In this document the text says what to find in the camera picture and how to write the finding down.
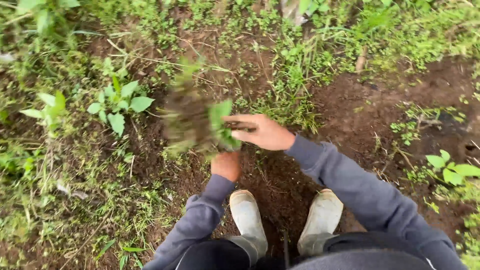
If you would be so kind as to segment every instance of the rubber boot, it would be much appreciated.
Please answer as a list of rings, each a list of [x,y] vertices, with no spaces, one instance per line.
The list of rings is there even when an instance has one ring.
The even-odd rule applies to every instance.
[[[301,256],[318,256],[325,242],[335,237],[333,232],[340,222],[343,203],[330,189],[320,191],[313,199],[307,223],[297,244]]]
[[[232,193],[230,210],[241,235],[231,236],[228,240],[247,252],[250,258],[250,266],[253,266],[258,259],[265,256],[268,248],[255,197],[248,190],[239,190]]]

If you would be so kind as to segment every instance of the sleeve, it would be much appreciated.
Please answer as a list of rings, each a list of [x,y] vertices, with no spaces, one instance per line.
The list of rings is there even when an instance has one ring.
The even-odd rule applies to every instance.
[[[175,224],[144,270],[162,270],[178,259],[191,245],[211,236],[225,210],[222,202],[235,188],[228,179],[214,174],[205,190],[187,201],[185,215]]]
[[[297,135],[285,152],[302,171],[330,188],[369,231],[394,234],[414,245],[437,270],[466,270],[455,246],[442,231],[429,226],[417,205],[389,183],[366,172],[329,143],[317,145]]]

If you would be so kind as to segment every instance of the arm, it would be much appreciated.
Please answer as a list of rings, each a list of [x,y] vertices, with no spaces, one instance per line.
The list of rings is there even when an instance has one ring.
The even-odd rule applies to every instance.
[[[155,257],[144,270],[162,270],[178,263],[185,251],[193,244],[209,238],[224,214],[222,202],[235,188],[240,176],[237,153],[223,153],[212,160],[212,177],[205,190],[187,201],[185,215],[155,251]]]
[[[437,270],[466,270],[452,241],[445,233],[427,224],[410,198],[338,153],[334,145],[317,145],[299,135],[295,137],[262,114],[224,119],[255,126],[255,131],[250,133],[233,131],[232,136],[236,139],[268,150],[286,150],[300,163],[305,174],[330,188],[367,230],[391,233],[405,239]]]

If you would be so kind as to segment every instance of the person's left hand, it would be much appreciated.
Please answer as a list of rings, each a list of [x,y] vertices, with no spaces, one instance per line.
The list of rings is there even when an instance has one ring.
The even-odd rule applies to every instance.
[[[218,153],[212,160],[211,173],[235,183],[241,174],[240,154],[238,152]]]

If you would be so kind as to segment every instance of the hand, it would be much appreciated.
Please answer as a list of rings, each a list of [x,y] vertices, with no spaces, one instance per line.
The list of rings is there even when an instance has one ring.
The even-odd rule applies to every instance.
[[[238,152],[218,153],[210,166],[212,175],[218,174],[235,183],[241,174],[239,157]]]
[[[225,116],[226,122],[238,122],[248,128],[255,128],[253,132],[233,130],[232,137],[237,140],[258,145],[267,150],[288,150],[295,142],[293,135],[286,128],[271,120],[264,114],[239,114]]]

